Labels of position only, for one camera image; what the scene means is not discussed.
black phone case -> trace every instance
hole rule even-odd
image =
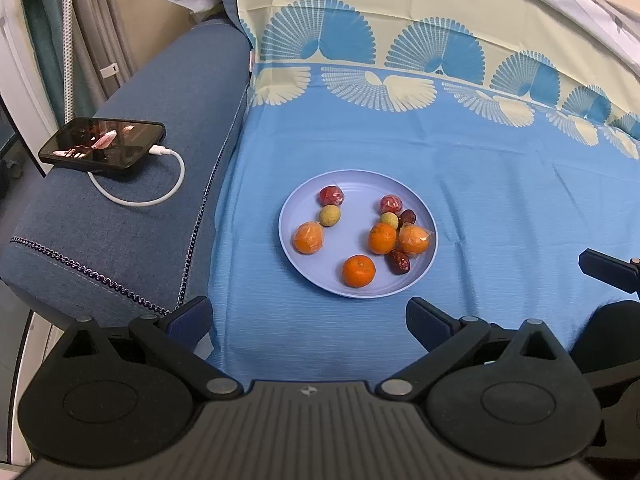
[[[70,170],[90,171],[91,173],[100,173],[100,174],[113,175],[113,176],[130,175],[136,171],[137,166],[139,166],[138,163],[140,159],[142,159],[148,153],[149,149],[151,149],[153,145],[158,144],[158,142],[161,142],[166,135],[166,128],[164,124],[157,123],[155,121],[136,121],[136,120],[129,120],[129,119],[113,119],[113,118],[99,118],[99,117],[92,117],[88,119],[91,119],[94,121],[119,121],[123,123],[156,124],[157,126],[162,127],[162,132],[160,133],[157,139],[153,139],[148,143],[148,145],[144,146],[144,149],[140,152],[140,156],[138,158],[130,162],[127,166],[123,166],[123,167],[116,167],[109,164],[95,162],[92,160],[80,160],[76,158],[62,158],[62,157],[58,158],[56,156],[50,156],[47,153],[42,152],[42,150],[44,149],[44,146],[38,152],[38,158],[45,164],[52,164],[60,168],[69,168]]]

plate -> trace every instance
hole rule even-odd
[[[318,220],[318,193],[326,186],[338,186],[344,193],[340,221],[324,228],[324,245],[317,253],[300,254],[293,247],[293,235],[300,224]],[[416,224],[434,233],[429,248],[412,258],[411,269],[400,276],[389,270],[384,256],[371,253],[367,246],[370,229],[380,221],[380,199],[387,194],[399,196],[402,207],[415,212]],[[300,184],[282,206],[278,234],[282,249],[300,274],[324,290],[347,298],[384,298],[409,288],[427,273],[438,251],[438,230],[420,197],[391,177],[364,170],[331,171]],[[367,255],[376,266],[376,277],[362,288],[342,282],[342,264],[354,254]]]

phone screen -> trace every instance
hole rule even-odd
[[[75,118],[40,150],[43,162],[124,169],[164,136],[160,123]]]

blue sofa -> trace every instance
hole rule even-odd
[[[203,22],[148,63],[98,110],[159,121],[184,158],[179,192],[149,208],[99,194],[86,174],[53,168],[0,260],[0,276],[34,311],[65,329],[78,316],[124,326],[206,295],[213,214],[246,108],[250,44],[227,19]],[[99,177],[125,200],[174,184],[172,157],[147,156],[133,176]]]

plate rim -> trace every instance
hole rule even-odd
[[[393,292],[387,292],[386,294],[374,294],[372,296],[357,296],[355,294],[349,294],[347,292],[340,292],[338,290],[331,290],[329,288],[326,288],[325,286],[319,285],[318,283],[316,283],[314,280],[312,280],[310,277],[308,277],[304,272],[302,272],[300,270],[300,268],[296,265],[295,261],[291,258],[291,256],[289,255],[289,251],[287,251],[286,245],[284,243],[284,238],[282,237],[282,215],[284,213],[285,208],[287,207],[287,204],[289,203],[289,200],[291,199],[291,197],[293,197],[295,195],[295,193],[301,188],[303,187],[305,184],[308,184],[309,182],[311,182],[312,180],[315,180],[316,178],[320,178],[322,176],[328,175],[328,174],[332,174],[332,173],[343,173],[345,171],[357,171],[359,173],[370,173],[370,174],[375,174],[377,176],[382,176],[383,178],[388,178],[389,180],[392,180],[393,182],[395,182],[396,184],[399,184],[400,186],[406,188],[407,190],[409,190],[411,193],[414,194],[414,196],[422,203],[422,205],[424,206],[424,208],[427,210],[427,213],[429,213],[429,216],[431,217],[431,221],[433,221],[433,231],[435,234],[435,238],[436,238],[436,242],[435,242],[435,247],[433,249],[433,257],[431,258],[431,261],[429,262],[429,265],[427,265],[427,268],[424,269],[424,271],[420,274],[420,276],[417,276],[411,283],[409,283],[408,285],[405,285],[402,288],[399,288],[398,290],[394,290]],[[296,271],[300,274],[300,276],[302,276],[303,278],[305,278],[307,281],[313,283],[315,286],[317,286],[318,288],[321,288],[322,290],[326,290],[327,292],[330,292],[331,294],[335,294],[336,296],[342,296],[344,298],[351,298],[353,300],[375,300],[376,298],[387,298],[389,296],[392,296],[394,294],[398,294],[404,290],[407,290],[410,286],[415,285],[417,282],[419,282],[424,275],[428,272],[429,269],[431,269],[431,266],[433,265],[433,262],[436,259],[436,256],[438,254],[438,245],[439,245],[439,241],[440,241],[440,237],[438,236],[438,225],[436,224],[436,220],[433,216],[433,213],[431,213],[431,209],[429,209],[429,207],[424,203],[424,200],[420,197],[420,195],[418,195],[413,189],[411,189],[409,186],[407,186],[406,184],[403,184],[402,182],[400,182],[398,179],[395,179],[391,176],[385,175],[383,173],[378,173],[377,171],[369,171],[369,170],[333,170],[333,171],[325,171],[324,173],[319,173],[315,176],[312,176],[311,178],[306,179],[302,184],[300,184],[299,186],[296,187],[296,189],[294,189],[289,196],[287,196],[287,199],[284,201],[284,203],[282,204],[282,208],[280,208],[280,214],[278,215],[278,238],[280,238],[280,246],[282,247],[282,251],[285,253],[287,260],[289,260],[289,263],[291,263],[291,265],[293,265],[293,267],[296,269]]]

